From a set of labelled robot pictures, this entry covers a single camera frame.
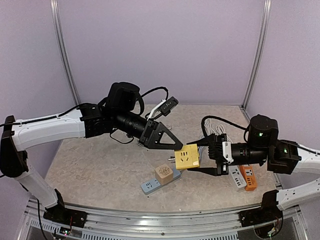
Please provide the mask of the yellow cube socket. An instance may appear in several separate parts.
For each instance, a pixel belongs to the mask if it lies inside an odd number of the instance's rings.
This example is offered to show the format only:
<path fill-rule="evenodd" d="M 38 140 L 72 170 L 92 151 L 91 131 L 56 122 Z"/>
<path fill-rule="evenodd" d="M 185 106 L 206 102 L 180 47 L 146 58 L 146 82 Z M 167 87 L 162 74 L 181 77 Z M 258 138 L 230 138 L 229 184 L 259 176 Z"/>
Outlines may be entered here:
<path fill-rule="evenodd" d="M 177 170 L 187 170 L 200 166 L 199 157 L 197 144 L 187 144 L 182 149 L 175 150 L 174 156 L 171 156 L 168 160 L 175 162 Z"/>

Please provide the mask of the beige cube socket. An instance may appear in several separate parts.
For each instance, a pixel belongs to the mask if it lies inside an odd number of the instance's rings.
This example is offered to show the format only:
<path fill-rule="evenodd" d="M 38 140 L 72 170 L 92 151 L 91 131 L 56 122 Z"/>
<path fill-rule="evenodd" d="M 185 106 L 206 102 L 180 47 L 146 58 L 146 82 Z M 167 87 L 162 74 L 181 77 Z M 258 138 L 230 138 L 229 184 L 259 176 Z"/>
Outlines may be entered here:
<path fill-rule="evenodd" d="M 167 165 L 162 164 L 155 168 L 155 178 L 160 183 L 160 185 L 166 185 L 173 180 L 173 170 Z"/>

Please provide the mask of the blue power strip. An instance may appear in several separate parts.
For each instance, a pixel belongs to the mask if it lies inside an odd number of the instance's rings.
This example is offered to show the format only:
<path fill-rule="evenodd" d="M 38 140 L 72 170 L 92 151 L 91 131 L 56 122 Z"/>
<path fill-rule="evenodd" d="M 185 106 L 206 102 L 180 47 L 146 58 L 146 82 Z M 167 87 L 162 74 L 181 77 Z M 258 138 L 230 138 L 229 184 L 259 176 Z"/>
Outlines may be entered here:
<path fill-rule="evenodd" d="M 181 177 L 182 173 L 181 171 L 177 170 L 177 169 L 173 169 L 173 179 L 171 181 L 169 181 L 168 183 L 162 185 L 160 184 L 160 182 L 154 177 L 144 183 L 142 183 L 140 185 L 140 188 L 142 190 L 142 192 L 145 195 L 149 195 L 159 189 L 161 189 L 162 187 L 174 182 L 175 180 L 179 179 Z"/>

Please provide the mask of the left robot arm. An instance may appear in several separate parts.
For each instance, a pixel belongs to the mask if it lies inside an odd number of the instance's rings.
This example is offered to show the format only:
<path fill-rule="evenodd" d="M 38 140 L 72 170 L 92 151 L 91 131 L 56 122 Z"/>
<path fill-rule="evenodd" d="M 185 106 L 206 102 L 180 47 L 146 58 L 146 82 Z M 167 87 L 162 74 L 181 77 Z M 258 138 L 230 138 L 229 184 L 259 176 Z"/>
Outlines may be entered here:
<path fill-rule="evenodd" d="M 120 130 L 151 150 L 180 150 L 181 141 L 156 117 L 134 113 L 136 105 L 145 109 L 140 88 L 129 82 L 115 82 L 99 103 L 82 103 L 71 109 L 33 119 L 10 115 L 2 124 L 0 170 L 18 181 L 49 210 L 57 221 L 70 218 L 61 194 L 27 163 L 27 149 L 65 139 L 93 138 Z"/>

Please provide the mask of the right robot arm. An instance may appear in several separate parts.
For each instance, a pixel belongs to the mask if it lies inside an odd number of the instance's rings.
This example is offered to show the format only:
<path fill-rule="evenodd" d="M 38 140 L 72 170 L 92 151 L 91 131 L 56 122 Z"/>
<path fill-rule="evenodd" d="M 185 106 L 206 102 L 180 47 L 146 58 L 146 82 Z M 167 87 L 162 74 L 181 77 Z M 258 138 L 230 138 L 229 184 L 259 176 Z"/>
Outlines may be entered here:
<path fill-rule="evenodd" d="M 244 131 L 243 143 L 230 143 L 225 135 L 207 134 L 205 122 L 215 119 Z M 279 127 L 275 119 L 255 115 L 247 127 L 242 127 L 224 118 L 207 115 L 201 120 L 203 138 L 195 143 L 208 147 L 208 156 L 216 167 L 193 167 L 194 172 L 210 176 L 228 173 L 229 166 L 267 165 L 267 170 L 276 174 L 319 173 L 320 152 L 295 141 L 280 140 Z"/>

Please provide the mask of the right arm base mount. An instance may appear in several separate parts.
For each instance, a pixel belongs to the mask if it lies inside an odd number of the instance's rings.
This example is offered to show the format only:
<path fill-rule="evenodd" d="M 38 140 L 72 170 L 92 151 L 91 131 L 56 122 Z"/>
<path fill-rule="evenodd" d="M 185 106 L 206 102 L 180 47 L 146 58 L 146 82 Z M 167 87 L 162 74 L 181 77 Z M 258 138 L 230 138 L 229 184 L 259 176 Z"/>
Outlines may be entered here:
<path fill-rule="evenodd" d="M 280 220 L 283 212 L 277 207 L 277 201 L 271 198 L 263 198 L 261 206 L 239 213 L 241 226 L 249 227 L 271 221 Z"/>

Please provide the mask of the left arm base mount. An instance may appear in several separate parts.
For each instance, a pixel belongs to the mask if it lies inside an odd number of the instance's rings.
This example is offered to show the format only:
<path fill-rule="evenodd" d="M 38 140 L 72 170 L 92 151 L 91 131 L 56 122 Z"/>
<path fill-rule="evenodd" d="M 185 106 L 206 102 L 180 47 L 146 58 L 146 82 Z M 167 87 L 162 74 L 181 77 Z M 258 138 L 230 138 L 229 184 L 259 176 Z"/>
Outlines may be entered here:
<path fill-rule="evenodd" d="M 58 201 L 53 207 L 46 208 L 43 218 L 69 227 L 84 228 L 88 213 L 81 210 L 66 208 L 63 202 Z"/>

